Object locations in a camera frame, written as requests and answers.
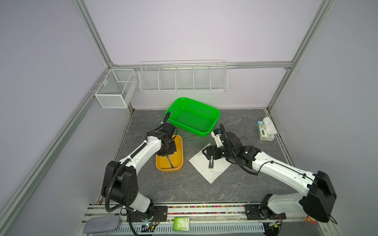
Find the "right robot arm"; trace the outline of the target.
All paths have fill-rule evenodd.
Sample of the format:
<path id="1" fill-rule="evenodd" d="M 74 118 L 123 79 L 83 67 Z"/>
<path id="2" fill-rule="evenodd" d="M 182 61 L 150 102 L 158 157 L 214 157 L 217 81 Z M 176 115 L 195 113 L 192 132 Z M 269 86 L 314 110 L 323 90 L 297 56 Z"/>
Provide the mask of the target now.
<path id="1" fill-rule="evenodd" d="M 256 216 L 272 219 L 286 213 L 306 213 L 318 222 L 333 220 L 331 213 L 337 194 L 328 174 L 294 168 L 256 147 L 243 145 L 232 132 L 216 129 L 211 135 L 215 145 L 202 150 L 209 160 L 210 168 L 215 166 L 216 160 L 225 159 L 250 175 L 264 173 L 296 190 L 295 194 L 266 194 L 258 206 Z"/>

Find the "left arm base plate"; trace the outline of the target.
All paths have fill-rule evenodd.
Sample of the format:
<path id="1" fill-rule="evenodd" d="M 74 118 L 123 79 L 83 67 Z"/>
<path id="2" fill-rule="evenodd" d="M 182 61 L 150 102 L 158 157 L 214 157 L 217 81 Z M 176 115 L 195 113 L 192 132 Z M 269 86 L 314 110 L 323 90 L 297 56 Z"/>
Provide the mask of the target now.
<path id="1" fill-rule="evenodd" d="M 168 217 L 167 205 L 154 205 L 149 207 L 146 212 L 132 211 L 128 213 L 128 221 L 134 222 L 166 222 Z"/>

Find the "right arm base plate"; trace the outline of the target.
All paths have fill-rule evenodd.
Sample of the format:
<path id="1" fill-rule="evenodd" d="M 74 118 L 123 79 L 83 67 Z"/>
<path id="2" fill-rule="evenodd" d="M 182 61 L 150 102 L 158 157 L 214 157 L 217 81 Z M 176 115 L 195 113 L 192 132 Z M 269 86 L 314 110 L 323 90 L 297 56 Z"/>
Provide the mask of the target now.
<path id="1" fill-rule="evenodd" d="M 286 214 L 276 214 L 266 206 L 260 204 L 246 204 L 245 214 L 248 220 L 285 220 Z"/>

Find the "silver fork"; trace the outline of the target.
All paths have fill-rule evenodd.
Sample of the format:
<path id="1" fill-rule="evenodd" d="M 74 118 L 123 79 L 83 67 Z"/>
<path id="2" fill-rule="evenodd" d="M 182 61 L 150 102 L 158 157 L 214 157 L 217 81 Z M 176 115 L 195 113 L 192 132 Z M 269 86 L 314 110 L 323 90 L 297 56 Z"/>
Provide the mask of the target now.
<path id="1" fill-rule="evenodd" d="M 171 160 L 169 158 L 169 155 L 167 155 L 166 158 L 167 158 L 167 160 L 168 160 L 168 162 L 170 164 L 171 169 L 175 169 L 174 165 L 172 164 L 172 162 L 171 162 Z"/>

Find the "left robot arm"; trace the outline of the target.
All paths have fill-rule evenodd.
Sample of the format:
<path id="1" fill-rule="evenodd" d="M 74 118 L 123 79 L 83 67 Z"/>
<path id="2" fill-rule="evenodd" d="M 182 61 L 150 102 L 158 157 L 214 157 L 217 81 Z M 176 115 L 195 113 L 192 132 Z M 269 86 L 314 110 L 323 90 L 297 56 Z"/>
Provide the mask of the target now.
<path id="1" fill-rule="evenodd" d="M 169 117 L 167 112 L 163 122 L 146 132 L 144 141 L 131 154 L 107 164 L 101 189 L 107 212 L 125 208 L 152 217 L 153 201 L 139 192 L 137 175 L 153 155 L 170 156 L 177 151 L 173 135 L 176 127 L 168 122 Z"/>

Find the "white paper napkin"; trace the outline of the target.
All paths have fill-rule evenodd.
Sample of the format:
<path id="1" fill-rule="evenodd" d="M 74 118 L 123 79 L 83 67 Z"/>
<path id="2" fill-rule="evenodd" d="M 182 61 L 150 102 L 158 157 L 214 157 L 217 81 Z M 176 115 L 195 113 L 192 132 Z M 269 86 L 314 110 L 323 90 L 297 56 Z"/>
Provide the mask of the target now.
<path id="1" fill-rule="evenodd" d="M 213 168 L 209 168 L 210 160 L 205 157 L 202 151 L 199 151 L 193 156 L 189 162 L 210 184 L 212 184 L 231 165 L 225 160 L 225 158 L 221 158 L 214 161 Z"/>

